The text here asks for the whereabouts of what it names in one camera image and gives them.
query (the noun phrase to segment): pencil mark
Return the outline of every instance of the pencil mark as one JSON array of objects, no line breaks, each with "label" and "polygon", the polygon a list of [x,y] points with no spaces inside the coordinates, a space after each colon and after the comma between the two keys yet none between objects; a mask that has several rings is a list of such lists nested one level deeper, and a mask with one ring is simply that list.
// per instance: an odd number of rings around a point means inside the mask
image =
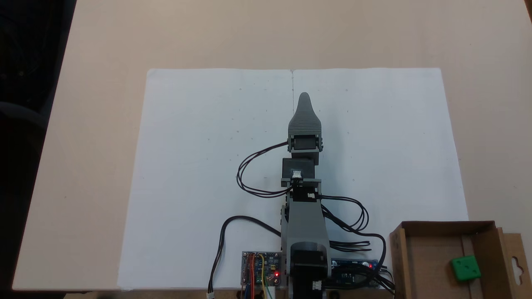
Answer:
[{"label": "pencil mark", "polygon": [[294,106],[294,70],[290,70],[292,73],[292,115],[295,114],[295,106]]}]

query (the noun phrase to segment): beige table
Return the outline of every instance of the beige table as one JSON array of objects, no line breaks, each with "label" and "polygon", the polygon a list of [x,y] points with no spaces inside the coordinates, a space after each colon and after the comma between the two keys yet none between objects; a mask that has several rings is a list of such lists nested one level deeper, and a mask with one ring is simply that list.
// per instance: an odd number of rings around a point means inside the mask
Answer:
[{"label": "beige table", "polygon": [[148,69],[374,67],[442,69],[469,217],[532,257],[523,0],[78,0],[13,287],[117,287]]}]

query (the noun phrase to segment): green wire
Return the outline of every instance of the green wire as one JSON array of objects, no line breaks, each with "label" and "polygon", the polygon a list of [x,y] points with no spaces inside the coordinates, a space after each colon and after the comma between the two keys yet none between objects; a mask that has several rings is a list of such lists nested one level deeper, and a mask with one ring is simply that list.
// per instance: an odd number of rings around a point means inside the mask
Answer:
[{"label": "green wire", "polygon": [[268,292],[268,295],[270,296],[270,299],[273,299],[272,296],[271,296],[271,294],[270,294],[270,288],[269,288],[269,286],[268,286],[268,280],[265,279],[265,280],[264,280],[264,283],[266,284],[266,291]]}]

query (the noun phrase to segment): blue wire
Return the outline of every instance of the blue wire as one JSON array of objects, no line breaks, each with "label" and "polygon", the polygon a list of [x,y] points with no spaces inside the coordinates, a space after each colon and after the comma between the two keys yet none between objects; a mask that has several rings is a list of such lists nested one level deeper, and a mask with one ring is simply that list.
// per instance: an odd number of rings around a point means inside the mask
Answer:
[{"label": "blue wire", "polygon": [[244,299],[247,299],[247,295],[249,294],[249,290],[250,290],[250,285],[247,284],[246,285],[246,292],[244,293]]}]

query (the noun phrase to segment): black wire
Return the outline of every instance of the black wire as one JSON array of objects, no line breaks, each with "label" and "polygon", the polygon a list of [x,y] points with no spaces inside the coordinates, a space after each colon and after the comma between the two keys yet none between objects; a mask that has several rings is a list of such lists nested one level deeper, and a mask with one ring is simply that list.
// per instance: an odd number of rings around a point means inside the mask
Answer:
[{"label": "black wire", "polygon": [[[355,225],[359,224],[359,222],[360,222],[360,224],[356,228],[356,230],[361,231],[361,230],[364,230],[368,226],[368,223],[369,223],[369,212],[362,205],[362,203],[357,201],[356,199],[350,198],[350,197],[345,197],[345,196],[331,196],[331,195],[318,195],[318,198],[322,199],[322,200],[336,200],[336,201],[352,202],[352,203],[358,205],[360,207],[360,210],[361,210],[359,219],[355,223],[350,225],[350,227],[353,228]],[[330,211],[324,205],[322,205],[322,209],[324,209],[326,212],[330,213]]]},{"label": "black wire", "polygon": [[220,261],[220,258],[222,256],[222,250],[223,250],[223,244],[225,242],[225,234],[226,234],[226,228],[227,228],[227,225],[229,225],[229,223],[233,220],[237,220],[237,219],[242,219],[242,220],[247,220],[247,221],[250,221],[250,222],[253,222],[267,230],[269,230],[270,232],[276,234],[277,236],[281,236],[281,232],[276,230],[275,228],[267,225],[266,223],[258,220],[258,219],[255,219],[253,217],[249,217],[249,216],[242,216],[242,215],[238,215],[238,216],[233,216],[233,217],[230,217],[228,218],[222,225],[222,229],[220,231],[220,241],[218,243],[218,251],[216,253],[216,258],[214,259],[214,263],[212,264],[212,270],[211,270],[211,276],[209,278],[209,285],[207,286],[207,293],[211,293],[213,292],[213,288],[212,288],[212,279],[214,277],[214,272],[216,271],[216,266],[218,265],[218,262]]},{"label": "black wire", "polygon": [[338,217],[334,216],[330,211],[324,211],[323,212],[323,216],[325,218],[328,218],[330,220],[332,220],[336,225],[340,226],[342,229],[344,230],[347,230],[347,231],[350,231],[356,235],[359,235],[359,236],[363,236],[363,237],[375,237],[375,238],[379,238],[382,243],[383,243],[383,253],[381,254],[381,257],[379,259],[379,262],[377,263],[377,265],[375,266],[375,268],[366,276],[366,279],[364,281],[361,281],[359,283],[355,283],[355,284],[352,284],[349,286],[349,289],[356,289],[356,288],[360,288],[360,287],[365,287],[368,285],[369,282],[371,282],[372,280],[375,279],[375,277],[377,277],[379,275],[379,270],[380,270],[380,267],[383,265],[384,263],[384,259],[386,257],[386,240],[384,240],[384,238],[379,235],[379,234],[366,234],[366,233],[363,233],[363,232],[360,232],[354,228],[352,228],[351,226],[349,226],[348,224],[346,224],[344,221],[342,221],[341,219],[339,219]]},{"label": "black wire", "polygon": [[394,276],[392,275],[392,273],[386,269],[380,269],[381,272],[384,272],[384,273],[388,273],[388,275],[390,275],[391,279],[392,279],[392,283],[394,282]]},{"label": "black wire", "polygon": [[360,251],[371,251],[367,247],[370,245],[369,241],[360,241],[360,242],[339,242],[339,241],[330,241],[329,245],[332,249],[342,251],[342,252],[360,252]]},{"label": "black wire", "polygon": [[[332,271],[333,271],[333,276],[334,276],[335,272],[339,272],[339,273],[342,273],[342,274],[349,273],[349,274],[352,274],[352,275],[360,275],[360,276],[364,276],[364,277],[369,277],[373,273],[372,269],[370,269],[369,267],[364,266],[362,264],[341,265],[341,266],[335,267]],[[395,295],[395,285],[391,281],[386,279],[385,277],[382,277],[381,275],[377,274],[373,278],[373,281],[375,281],[376,283],[381,285],[384,289],[386,289],[391,294]],[[354,287],[352,285],[351,286],[326,285],[325,288],[328,288],[328,289],[353,289]]]},{"label": "black wire", "polygon": [[252,195],[255,195],[255,196],[258,196],[258,197],[262,197],[262,198],[275,198],[275,197],[278,197],[278,196],[281,196],[281,195],[284,195],[286,193],[288,193],[291,189],[292,189],[292,186],[290,186],[289,188],[287,189],[284,189],[284,190],[279,190],[279,191],[267,191],[267,190],[261,190],[261,189],[256,189],[256,188],[252,188],[252,187],[249,187],[247,186],[246,184],[244,184],[244,182],[242,181],[242,175],[244,174],[244,171],[246,170],[247,166],[249,165],[249,163],[251,161],[253,161],[253,159],[255,159],[256,157],[260,156],[260,155],[263,155],[275,148],[278,148],[278,147],[282,147],[282,146],[286,146],[288,145],[288,142],[283,142],[283,143],[279,143],[279,144],[276,144],[276,145],[273,145],[273,146],[270,146],[268,148],[265,148],[261,151],[258,151],[256,153],[253,153],[251,155],[249,155],[247,158],[245,158],[242,163],[240,164],[240,166],[238,167],[238,171],[237,171],[237,174],[236,174],[236,182],[238,184],[238,186],[240,187],[240,189],[252,194]]}]

